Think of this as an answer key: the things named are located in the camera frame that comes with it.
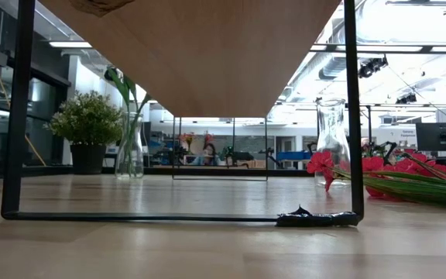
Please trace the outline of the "large red flower bunch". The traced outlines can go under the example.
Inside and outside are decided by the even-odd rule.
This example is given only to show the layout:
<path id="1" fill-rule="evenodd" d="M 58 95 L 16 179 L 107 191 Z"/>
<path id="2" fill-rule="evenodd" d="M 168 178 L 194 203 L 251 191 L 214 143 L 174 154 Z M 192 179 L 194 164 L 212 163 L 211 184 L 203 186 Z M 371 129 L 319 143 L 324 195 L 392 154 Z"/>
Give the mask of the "large red flower bunch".
<path id="1" fill-rule="evenodd" d="M 352 208 L 364 209 L 364 194 L 374 199 L 413 202 L 446 208 L 446 166 L 420 153 L 405 153 L 394 164 L 381 157 L 364 157 L 356 170 L 349 162 L 336 164 L 329 151 L 315 153 L 307 171 L 323 174 L 325 190 L 336 181 L 352 185 Z"/>

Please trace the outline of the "yellow artificial tulip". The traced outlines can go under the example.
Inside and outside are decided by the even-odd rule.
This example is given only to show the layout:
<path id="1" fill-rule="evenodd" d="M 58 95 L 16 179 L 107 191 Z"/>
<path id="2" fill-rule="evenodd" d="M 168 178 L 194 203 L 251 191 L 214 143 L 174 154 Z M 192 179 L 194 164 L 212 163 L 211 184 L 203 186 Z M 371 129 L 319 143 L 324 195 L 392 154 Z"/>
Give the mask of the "yellow artificial tulip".
<path id="1" fill-rule="evenodd" d="M 107 73 L 111 81 L 118 89 L 122 100 L 126 104 L 126 112 L 122 113 L 122 139 L 118 145 L 118 156 L 116 160 L 115 174 L 118 177 L 130 177 L 131 167 L 129 161 L 129 88 L 118 76 L 117 69 L 113 66 L 107 66 Z"/>

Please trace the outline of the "person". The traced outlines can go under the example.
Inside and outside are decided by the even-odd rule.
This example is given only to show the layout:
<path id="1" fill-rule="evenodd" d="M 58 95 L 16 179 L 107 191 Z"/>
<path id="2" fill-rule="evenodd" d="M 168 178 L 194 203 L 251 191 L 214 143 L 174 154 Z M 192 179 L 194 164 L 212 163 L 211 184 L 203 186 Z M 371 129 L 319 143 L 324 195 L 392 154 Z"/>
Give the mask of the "person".
<path id="1" fill-rule="evenodd" d="M 194 166 L 218 166 L 221 160 L 216 153 L 212 143 L 206 143 L 203 148 L 203 154 L 196 157 L 190 164 Z"/>

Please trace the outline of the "background flower bouquet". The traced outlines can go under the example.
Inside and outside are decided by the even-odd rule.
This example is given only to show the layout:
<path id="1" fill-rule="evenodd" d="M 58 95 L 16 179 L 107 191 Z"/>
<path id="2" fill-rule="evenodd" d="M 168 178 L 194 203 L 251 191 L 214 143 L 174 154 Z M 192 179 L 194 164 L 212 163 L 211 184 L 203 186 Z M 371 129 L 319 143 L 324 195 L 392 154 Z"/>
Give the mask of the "background flower bouquet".
<path id="1" fill-rule="evenodd" d="M 184 146 L 184 149 L 187 151 L 188 154 L 194 153 L 191 149 L 191 146 L 196 138 L 197 135 L 195 133 L 182 133 L 179 135 L 180 143 Z M 204 150 L 209 143 L 212 143 L 213 139 L 214 135 L 206 131 L 203 135 L 202 150 Z"/>

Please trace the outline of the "blue storage bin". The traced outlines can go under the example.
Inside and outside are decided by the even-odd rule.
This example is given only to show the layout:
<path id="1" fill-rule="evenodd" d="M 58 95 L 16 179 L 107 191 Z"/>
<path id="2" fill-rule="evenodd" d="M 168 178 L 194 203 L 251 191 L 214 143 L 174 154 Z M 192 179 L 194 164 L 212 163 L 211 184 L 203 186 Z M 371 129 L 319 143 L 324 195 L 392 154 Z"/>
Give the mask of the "blue storage bin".
<path id="1" fill-rule="evenodd" d="M 283 151 L 276 155 L 278 161 L 283 160 L 309 160 L 311 154 L 308 151 Z"/>

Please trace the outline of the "wooden conveyor board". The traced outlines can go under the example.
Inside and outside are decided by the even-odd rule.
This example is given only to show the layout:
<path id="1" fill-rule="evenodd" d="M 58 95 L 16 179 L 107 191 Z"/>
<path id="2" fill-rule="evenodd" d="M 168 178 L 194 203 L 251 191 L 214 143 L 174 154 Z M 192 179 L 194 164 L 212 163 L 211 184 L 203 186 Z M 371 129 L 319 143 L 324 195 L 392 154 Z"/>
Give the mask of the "wooden conveyor board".
<path id="1" fill-rule="evenodd" d="M 0 214 L 7 220 L 139 221 L 129 213 L 22 212 L 22 148 L 41 4 L 180 117 L 265 117 L 335 9 L 344 9 L 352 170 L 361 162 L 355 0 L 18 0 Z"/>

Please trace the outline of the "clear glass vase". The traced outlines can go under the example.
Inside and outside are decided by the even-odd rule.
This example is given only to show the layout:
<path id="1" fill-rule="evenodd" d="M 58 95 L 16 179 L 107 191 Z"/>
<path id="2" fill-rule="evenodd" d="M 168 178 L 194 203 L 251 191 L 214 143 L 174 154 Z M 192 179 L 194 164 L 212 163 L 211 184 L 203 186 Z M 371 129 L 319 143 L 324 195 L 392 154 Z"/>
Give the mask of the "clear glass vase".
<path id="1" fill-rule="evenodd" d="M 143 176 L 142 115 L 125 113 L 122 120 L 122 139 L 118 145 L 115 176 L 141 178 Z"/>
<path id="2" fill-rule="evenodd" d="M 348 180 L 338 178 L 331 169 L 350 172 L 350 152 L 344 125 L 345 100 L 332 98 L 317 102 L 319 136 L 320 171 L 314 174 L 318 187 L 325 191 L 331 188 L 344 188 L 350 185 Z"/>

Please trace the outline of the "black tape lump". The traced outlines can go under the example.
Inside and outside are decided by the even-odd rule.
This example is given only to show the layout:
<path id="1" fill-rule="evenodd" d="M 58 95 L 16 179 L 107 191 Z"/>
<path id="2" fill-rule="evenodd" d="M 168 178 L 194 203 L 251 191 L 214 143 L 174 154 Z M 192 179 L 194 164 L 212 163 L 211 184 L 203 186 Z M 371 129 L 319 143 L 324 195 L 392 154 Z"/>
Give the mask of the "black tape lump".
<path id="1" fill-rule="evenodd" d="M 313 214 L 299 206 L 294 212 L 279 214 L 276 226 L 297 228 L 357 226 L 359 221 L 359 216 L 354 212 Z"/>

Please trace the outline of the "potted plant white blossoms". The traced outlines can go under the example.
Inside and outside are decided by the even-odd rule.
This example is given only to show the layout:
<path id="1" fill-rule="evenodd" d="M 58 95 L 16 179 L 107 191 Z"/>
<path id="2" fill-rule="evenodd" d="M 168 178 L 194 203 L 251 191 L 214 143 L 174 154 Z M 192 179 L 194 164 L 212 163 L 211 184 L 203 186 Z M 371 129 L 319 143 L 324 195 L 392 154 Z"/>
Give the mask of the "potted plant white blossoms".
<path id="1" fill-rule="evenodd" d="M 45 125 L 70 144 L 75 174 L 100 174 L 107 146 L 122 138 L 122 111 L 96 91 L 76 92 Z"/>

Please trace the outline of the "black computer monitor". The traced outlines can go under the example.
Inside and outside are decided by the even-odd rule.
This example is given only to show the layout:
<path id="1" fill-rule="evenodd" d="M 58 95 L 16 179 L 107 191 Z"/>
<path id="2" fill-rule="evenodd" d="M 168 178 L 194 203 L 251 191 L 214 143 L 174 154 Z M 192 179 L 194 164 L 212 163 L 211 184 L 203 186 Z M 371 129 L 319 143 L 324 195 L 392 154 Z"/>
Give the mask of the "black computer monitor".
<path id="1" fill-rule="evenodd" d="M 417 123 L 416 137 L 419 151 L 446 151 L 446 122 Z"/>

